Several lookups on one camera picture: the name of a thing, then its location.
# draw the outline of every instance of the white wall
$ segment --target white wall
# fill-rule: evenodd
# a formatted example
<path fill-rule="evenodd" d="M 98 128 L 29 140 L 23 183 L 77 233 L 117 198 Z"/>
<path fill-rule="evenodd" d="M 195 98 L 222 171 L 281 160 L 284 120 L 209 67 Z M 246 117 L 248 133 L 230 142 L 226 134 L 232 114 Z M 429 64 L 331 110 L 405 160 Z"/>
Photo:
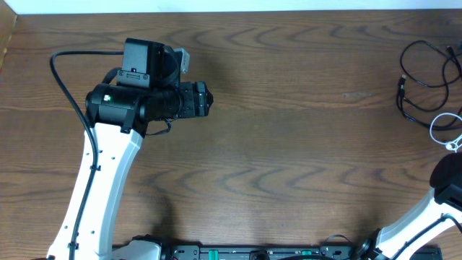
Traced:
<path fill-rule="evenodd" d="M 460 9 L 461 0 L 5 0 L 17 14 Z"/>

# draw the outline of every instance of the wooden table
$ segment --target wooden table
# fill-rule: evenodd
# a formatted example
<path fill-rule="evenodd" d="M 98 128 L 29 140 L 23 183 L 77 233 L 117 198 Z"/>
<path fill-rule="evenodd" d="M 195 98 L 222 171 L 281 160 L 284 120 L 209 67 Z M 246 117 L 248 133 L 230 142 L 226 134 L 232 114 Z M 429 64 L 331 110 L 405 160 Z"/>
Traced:
<path fill-rule="evenodd" d="M 455 45 L 461 35 L 456 10 L 20 16 L 0 74 L 0 259 L 45 256 L 80 166 L 83 128 L 48 67 L 55 51 L 122 50 L 127 37 L 184 47 L 184 80 L 205 81 L 215 97 L 207 118 L 144 140 L 114 243 L 151 233 L 292 245 L 334 233 L 359 240 L 424 196 L 448 152 L 398 113 L 398 58 L 414 40 Z M 439 82 L 433 57 L 415 51 L 407 66 Z M 56 66 L 83 107 L 120 65 L 120 56 L 68 56 Z M 408 95 L 442 98 L 413 83 Z M 453 228 L 433 243 L 459 259 L 460 241 Z"/>

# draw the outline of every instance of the white cable loop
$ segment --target white cable loop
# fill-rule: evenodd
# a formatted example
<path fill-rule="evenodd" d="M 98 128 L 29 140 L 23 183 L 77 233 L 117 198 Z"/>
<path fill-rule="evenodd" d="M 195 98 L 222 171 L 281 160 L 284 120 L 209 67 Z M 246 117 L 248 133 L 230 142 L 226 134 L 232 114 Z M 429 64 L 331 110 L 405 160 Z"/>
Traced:
<path fill-rule="evenodd" d="M 436 140 L 436 138 L 433 137 L 433 133 L 432 133 L 433 124 L 441 116 L 453 116 L 453 117 L 457 118 L 460 121 L 462 121 L 462 117 L 460 117 L 459 115 L 456 115 L 454 113 L 441 113 L 438 116 L 436 116 L 435 119 L 433 119 L 432 123 L 430 124 L 430 137 L 432 137 L 433 141 L 437 142 L 438 144 L 444 145 L 447 150 L 457 152 L 459 147 L 462 146 L 462 143 L 459 144 L 459 142 L 462 140 L 462 134 L 458 138 L 456 138 L 456 139 L 454 139 L 453 141 L 450 141 L 450 142 L 441 142 L 441 141 Z"/>

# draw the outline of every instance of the black camera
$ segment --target black camera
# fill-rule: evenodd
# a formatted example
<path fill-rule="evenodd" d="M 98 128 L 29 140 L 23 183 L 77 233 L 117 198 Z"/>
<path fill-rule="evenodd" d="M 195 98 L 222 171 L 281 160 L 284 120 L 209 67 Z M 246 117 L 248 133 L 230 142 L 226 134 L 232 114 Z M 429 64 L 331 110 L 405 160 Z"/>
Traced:
<path fill-rule="evenodd" d="M 114 68 L 85 100 L 87 120 L 132 129 L 143 137 L 150 121 L 207 116 L 214 101 L 205 82 L 180 82 L 189 54 L 182 48 L 127 38 L 121 68 Z M 117 85 L 109 84 L 117 77 Z"/>

